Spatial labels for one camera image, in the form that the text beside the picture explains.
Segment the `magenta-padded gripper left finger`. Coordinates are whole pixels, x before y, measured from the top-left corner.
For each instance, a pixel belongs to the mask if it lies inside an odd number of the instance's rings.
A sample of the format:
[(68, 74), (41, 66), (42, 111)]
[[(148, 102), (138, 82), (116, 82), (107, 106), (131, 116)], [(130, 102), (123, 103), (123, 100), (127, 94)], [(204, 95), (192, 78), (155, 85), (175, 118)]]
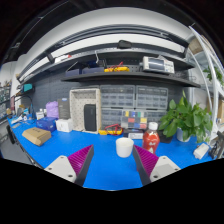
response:
[(94, 146), (89, 145), (68, 157), (60, 155), (45, 168), (56, 176), (82, 186), (85, 182), (90, 163), (94, 155)]

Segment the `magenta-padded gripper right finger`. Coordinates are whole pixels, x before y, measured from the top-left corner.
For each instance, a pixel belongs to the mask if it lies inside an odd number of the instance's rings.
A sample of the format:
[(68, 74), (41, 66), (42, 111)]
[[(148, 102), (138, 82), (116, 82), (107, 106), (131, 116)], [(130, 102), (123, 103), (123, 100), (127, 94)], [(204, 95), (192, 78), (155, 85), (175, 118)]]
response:
[(180, 170), (167, 156), (158, 157), (137, 145), (133, 146), (133, 156), (143, 186)]

